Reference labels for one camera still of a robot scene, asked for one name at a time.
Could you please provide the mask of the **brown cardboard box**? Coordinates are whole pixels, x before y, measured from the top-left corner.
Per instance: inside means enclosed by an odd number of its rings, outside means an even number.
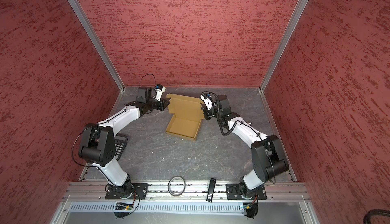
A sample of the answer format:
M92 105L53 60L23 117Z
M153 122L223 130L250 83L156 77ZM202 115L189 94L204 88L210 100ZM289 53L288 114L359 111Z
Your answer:
M167 94L169 113L172 118L166 133L182 139L196 141L202 120L205 119L201 109L204 102L199 98L176 94Z

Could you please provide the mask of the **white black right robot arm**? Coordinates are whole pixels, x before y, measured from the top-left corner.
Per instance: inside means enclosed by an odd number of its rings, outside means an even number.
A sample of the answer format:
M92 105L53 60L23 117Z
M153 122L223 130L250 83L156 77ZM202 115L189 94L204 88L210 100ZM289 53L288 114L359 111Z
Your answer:
M264 183L276 182L276 177L289 170L282 143L276 135L266 135L233 112L226 95L202 92L201 109L206 120L216 119L223 136L234 134L251 149L253 169L240 179L241 195L248 197Z

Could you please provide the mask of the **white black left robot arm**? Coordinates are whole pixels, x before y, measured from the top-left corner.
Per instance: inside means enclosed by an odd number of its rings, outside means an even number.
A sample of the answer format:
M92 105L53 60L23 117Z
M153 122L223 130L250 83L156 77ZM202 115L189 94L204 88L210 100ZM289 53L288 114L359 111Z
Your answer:
M89 123L79 135L78 156L97 168L108 180L106 190L121 199L135 194L130 176L116 159L115 136L128 124L154 110L163 111L169 101L163 98L166 88L157 84L154 88L139 87L135 101L126 104L122 111L99 122Z

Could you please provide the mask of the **black desk calculator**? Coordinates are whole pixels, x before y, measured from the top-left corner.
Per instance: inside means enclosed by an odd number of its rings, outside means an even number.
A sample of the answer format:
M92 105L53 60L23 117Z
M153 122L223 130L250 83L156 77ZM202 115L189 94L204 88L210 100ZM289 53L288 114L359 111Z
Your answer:
M117 134L114 137L114 143L115 143L115 158L119 161L127 146L128 136L123 134Z

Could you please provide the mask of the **black rectangular remote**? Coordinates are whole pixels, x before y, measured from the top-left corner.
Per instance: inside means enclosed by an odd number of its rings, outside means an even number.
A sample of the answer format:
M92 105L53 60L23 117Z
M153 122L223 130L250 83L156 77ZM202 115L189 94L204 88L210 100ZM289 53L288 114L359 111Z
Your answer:
M215 185L216 185L216 179L211 178L209 185L208 185L208 192L207 192L207 197L206 197L206 201L209 203L211 203L213 200Z

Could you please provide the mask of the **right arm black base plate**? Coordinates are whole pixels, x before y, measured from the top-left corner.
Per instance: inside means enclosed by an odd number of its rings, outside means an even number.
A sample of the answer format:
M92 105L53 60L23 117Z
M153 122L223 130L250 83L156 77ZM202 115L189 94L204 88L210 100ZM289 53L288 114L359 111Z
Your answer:
M262 184L252 190L246 188L244 183L226 184L226 195L228 200L267 200L265 186Z

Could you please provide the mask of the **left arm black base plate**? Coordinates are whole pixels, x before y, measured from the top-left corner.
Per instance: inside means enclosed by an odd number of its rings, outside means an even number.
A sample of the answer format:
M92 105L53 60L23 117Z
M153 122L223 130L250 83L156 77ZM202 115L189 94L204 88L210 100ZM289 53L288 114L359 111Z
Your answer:
M107 184L105 187L106 200L145 200L148 191L147 183L129 183L124 186Z

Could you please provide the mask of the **aluminium front frame rail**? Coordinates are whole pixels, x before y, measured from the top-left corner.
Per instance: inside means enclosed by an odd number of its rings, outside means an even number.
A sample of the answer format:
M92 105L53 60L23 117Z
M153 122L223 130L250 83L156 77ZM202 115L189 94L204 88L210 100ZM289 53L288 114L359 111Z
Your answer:
M186 181L181 180L168 181L133 181L133 183L147 183L148 191L143 202L206 202L209 181ZM226 184L229 182L218 181L215 185L212 203L226 201L245 201L228 200L226 195ZM70 182L62 200L73 201L115 201L106 200L105 181L85 180ZM276 184L264 184L267 200L258 200L259 202L302 202L310 203L312 199L308 190L302 182L278 182Z

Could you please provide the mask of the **left rear aluminium corner post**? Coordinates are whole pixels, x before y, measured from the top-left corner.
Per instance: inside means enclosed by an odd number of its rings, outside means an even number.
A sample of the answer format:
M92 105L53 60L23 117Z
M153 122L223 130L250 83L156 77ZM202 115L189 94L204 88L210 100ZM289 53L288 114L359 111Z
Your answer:
M100 58L104 62L106 68L108 69L111 77L115 81L116 85L118 86L119 90L123 92L125 90L125 84L120 78L120 75L118 74L117 70L114 67L114 64L112 60L109 58L109 55L107 54L106 50L104 49L103 44L101 43L97 33L95 32L92 24L90 23L85 11L83 10L80 2L78 0L67 0L76 14L78 20L82 24L85 32L87 33L90 41L92 42L94 48L96 49L97 53L99 54Z

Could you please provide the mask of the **aluminium corner post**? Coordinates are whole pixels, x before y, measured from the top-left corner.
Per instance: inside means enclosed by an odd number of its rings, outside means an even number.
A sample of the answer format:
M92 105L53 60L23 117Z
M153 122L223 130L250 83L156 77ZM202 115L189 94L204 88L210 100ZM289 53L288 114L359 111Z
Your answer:
M293 13L289 19L289 22L286 26L286 29L283 33L283 36L281 38L281 41L275 51L275 54L271 60L271 63L270 63L270 66L267 70L267 73L260 85L260 88L259 88L259 92L261 94L263 94L266 90L266 87L268 85L268 83L270 82L271 80L271 77L284 53L284 50L285 48L287 47L288 45L288 42L292 36L292 34L294 33L294 30L307 6L307 3L308 3L309 0L298 0L297 1L297 4L293 10Z
M119 90L123 92L125 90L125 84L120 78L120 75L118 74L117 70L114 67L114 64L112 60L109 58L109 55L107 54L106 50L104 49L103 44L101 43L97 33L95 32L92 24L90 23L85 11L83 10L80 2L78 0L67 0L76 14L78 20L82 24L85 32L87 33L90 41L92 42L94 48L96 49L97 53L99 54L100 58L104 62L106 68L108 69L111 77L115 81L116 85L118 86Z

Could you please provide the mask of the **right rear aluminium corner post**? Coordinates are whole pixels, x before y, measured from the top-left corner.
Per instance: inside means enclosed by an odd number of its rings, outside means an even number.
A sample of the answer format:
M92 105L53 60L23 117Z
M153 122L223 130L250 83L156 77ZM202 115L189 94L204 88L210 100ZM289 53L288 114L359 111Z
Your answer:
M271 60L271 63L270 63L270 66L267 70L267 73L260 85L260 88L259 88L259 92L261 94L263 94L266 90L266 87L268 85L268 83L270 82L271 80L271 77L284 53L284 50L285 48L287 47L288 45L288 42L292 36L292 34L294 33L294 30L307 6L307 3L308 3L309 0L298 0L297 1L297 4L293 10L293 13L289 19L289 22L286 26L286 29L283 33L283 36L281 38L281 41L275 51L275 54Z

